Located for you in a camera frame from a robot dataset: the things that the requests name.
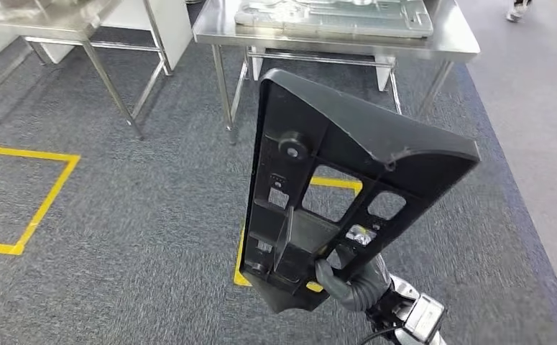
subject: rectangular cutout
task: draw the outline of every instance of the rectangular cutout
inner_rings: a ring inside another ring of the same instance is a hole
[[[276,188],[270,188],[270,196],[267,200],[285,210],[287,208],[287,204],[289,203],[289,196]]]
[[[325,165],[319,165],[314,175],[317,176],[317,173],[325,176],[342,176],[346,177],[347,181],[351,180],[353,184],[362,184],[360,180]],[[301,205],[312,213],[337,222],[346,214],[355,198],[351,190],[328,188],[311,183],[305,191]]]

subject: gray floor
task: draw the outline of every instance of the gray floor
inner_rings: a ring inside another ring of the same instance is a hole
[[[469,65],[557,274],[557,1],[502,21],[505,0],[460,0],[482,54]]]
[[[240,56],[226,49],[230,80]],[[133,103],[154,56],[101,57]],[[399,64],[411,116],[436,66]],[[209,47],[188,48],[149,107],[143,142],[81,50],[57,67],[29,59],[2,91],[0,146],[82,159],[24,254],[0,255],[0,344],[355,344],[368,332],[361,315],[333,301],[314,313],[276,316],[254,291],[233,285],[256,101],[244,97],[239,143],[227,145],[211,66]],[[390,106],[370,68],[272,66]],[[386,260],[448,306],[450,344],[557,344],[557,295],[546,293],[555,277],[537,272],[544,253],[530,252],[538,241],[522,228],[528,215],[480,104],[459,65],[435,111],[418,118],[476,138],[484,163],[389,247]],[[21,231],[26,207],[56,173],[53,162],[28,163],[20,174],[13,164],[0,160],[0,180],[14,182],[11,189],[0,183],[0,210],[14,210],[0,214],[3,241]],[[322,202],[322,193],[316,197]],[[22,201],[10,205],[16,198]]]

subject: yellow floor line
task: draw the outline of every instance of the yellow floor line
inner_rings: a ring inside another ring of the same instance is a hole
[[[67,162],[65,169],[61,172],[60,176],[58,176],[58,179],[52,186],[52,189],[50,189],[50,192],[47,194],[44,201],[41,203],[41,206],[32,217],[28,226],[24,230],[24,233],[20,236],[20,239],[18,239],[18,242],[14,245],[0,244],[0,254],[20,255],[24,251],[24,245],[29,241],[30,237],[33,235],[34,231],[39,226],[39,223],[41,223],[41,220],[47,213],[47,210],[50,209],[50,206],[60,192],[60,189],[62,189],[69,175],[72,173],[73,169],[75,169],[80,156],[43,151],[29,151],[27,149],[10,149],[6,147],[0,147],[0,155]]]

